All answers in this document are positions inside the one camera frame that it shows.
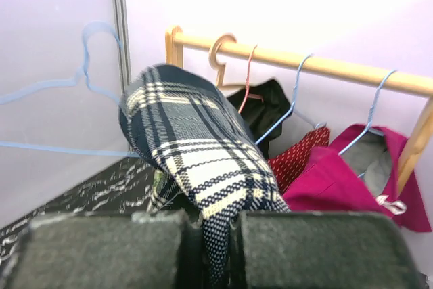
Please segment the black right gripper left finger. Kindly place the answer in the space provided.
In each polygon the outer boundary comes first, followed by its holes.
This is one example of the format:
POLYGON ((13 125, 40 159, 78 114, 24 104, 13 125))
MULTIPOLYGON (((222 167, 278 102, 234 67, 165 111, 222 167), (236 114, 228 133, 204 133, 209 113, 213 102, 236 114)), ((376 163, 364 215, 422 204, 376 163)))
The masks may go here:
POLYGON ((50 213, 20 232, 7 288, 201 288, 202 239, 183 211, 50 213))

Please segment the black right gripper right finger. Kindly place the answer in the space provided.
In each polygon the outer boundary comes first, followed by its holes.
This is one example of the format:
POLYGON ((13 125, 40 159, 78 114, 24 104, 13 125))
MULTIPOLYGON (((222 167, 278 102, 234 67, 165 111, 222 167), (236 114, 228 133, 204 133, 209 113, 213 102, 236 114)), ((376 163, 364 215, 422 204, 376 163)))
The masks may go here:
POLYGON ((423 288, 396 224, 375 213, 242 212, 230 288, 423 288))

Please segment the navy plaid skirt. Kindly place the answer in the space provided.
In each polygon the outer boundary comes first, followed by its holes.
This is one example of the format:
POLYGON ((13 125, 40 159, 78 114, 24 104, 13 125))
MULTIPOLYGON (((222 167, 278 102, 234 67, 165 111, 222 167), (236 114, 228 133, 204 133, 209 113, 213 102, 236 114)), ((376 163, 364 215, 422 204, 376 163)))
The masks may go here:
POLYGON ((211 82, 159 64, 129 84, 119 123, 136 153, 199 210, 208 285, 223 288, 231 222, 243 210, 289 210, 243 118, 211 82))

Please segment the black skirt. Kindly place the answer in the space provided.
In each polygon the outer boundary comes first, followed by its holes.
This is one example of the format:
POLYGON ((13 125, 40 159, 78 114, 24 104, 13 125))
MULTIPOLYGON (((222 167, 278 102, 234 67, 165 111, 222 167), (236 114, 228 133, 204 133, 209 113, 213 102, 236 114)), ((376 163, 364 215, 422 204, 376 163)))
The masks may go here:
MULTIPOLYGON (((245 92, 245 89, 240 89, 227 98, 237 110, 242 104, 245 92)), ((291 103, 281 85, 275 79, 269 79, 257 86, 251 86, 248 95, 259 97, 258 99, 248 98, 241 111, 241 116, 249 126, 256 141, 289 110, 291 103)), ((282 123, 258 144, 265 159, 269 158, 270 141, 278 138, 281 134, 282 123)))

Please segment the pink wire hanger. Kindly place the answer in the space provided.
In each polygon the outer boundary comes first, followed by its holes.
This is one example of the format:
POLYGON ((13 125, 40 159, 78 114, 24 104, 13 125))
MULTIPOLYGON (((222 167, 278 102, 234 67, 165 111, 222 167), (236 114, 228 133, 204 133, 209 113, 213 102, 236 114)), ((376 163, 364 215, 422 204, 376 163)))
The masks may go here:
POLYGON ((245 85, 245 94, 244 94, 244 98, 243 101, 238 109, 238 113, 241 114, 242 110, 244 109, 244 106, 247 102, 247 99, 257 99, 263 102, 263 97, 261 95, 257 95, 257 94, 250 94, 250 67, 251 67, 251 61, 252 58, 254 56, 254 52, 256 50, 256 48, 258 47, 258 45, 256 44, 253 48, 252 51, 250 52, 250 55, 248 57, 248 63, 247 63, 247 75, 246 75, 246 85, 245 85))

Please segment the light blue wire hanger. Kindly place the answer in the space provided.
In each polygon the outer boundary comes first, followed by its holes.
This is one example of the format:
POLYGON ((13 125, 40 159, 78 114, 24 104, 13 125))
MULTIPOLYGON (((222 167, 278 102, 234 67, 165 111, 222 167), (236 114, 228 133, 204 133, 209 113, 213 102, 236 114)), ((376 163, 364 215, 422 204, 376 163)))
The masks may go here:
MULTIPOLYGON (((63 110, 65 114, 69 113, 72 102, 68 99, 68 90, 79 85, 81 80, 84 80, 86 88, 97 95, 109 99, 114 102, 117 106, 120 104, 119 97, 104 89, 98 87, 91 82, 89 67, 90 67, 90 51, 89 51, 89 39, 97 33, 107 33, 111 35, 120 50, 123 49, 123 43, 118 36, 115 29, 107 22, 93 21, 86 24, 81 32, 81 44, 83 47, 83 60, 80 67, 75 72, 74 76, 69 79, 46 79, 37 81, 29 86, 23 87, 12 93, 8 93, 1 96, 1 105, 7 106, 14 102, 19 102, 26 97, 31 97, 48 89, 55 89, 55 97, 50 99, 48 108, 58 107, 63 110)), ((76 154, 85 156, 106 156, 106 157, 121 157, 121 158, 138 158, 139 155, 128 150, 91 150, 91 149, 80 149, 80 148, 69 148, 62 146, 49 146, 46 144, 35 144, 28 142, 16 142, 16 141, 1 141, 1 146, 4 148, 15 148, 23 150, 38 150, 44 152, 55 152, 62 154, 76 154)))

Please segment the lemon print skirt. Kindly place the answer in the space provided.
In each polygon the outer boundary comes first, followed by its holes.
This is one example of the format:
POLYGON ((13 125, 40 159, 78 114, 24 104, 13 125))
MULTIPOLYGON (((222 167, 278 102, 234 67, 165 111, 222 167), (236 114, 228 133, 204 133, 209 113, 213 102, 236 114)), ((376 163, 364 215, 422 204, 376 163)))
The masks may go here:
POLYGON ((152 185, 152 199, 158 200, 161 193, 164 191, 165 186, 165 172, 161 170, 155 170, 154 182, 152 185))

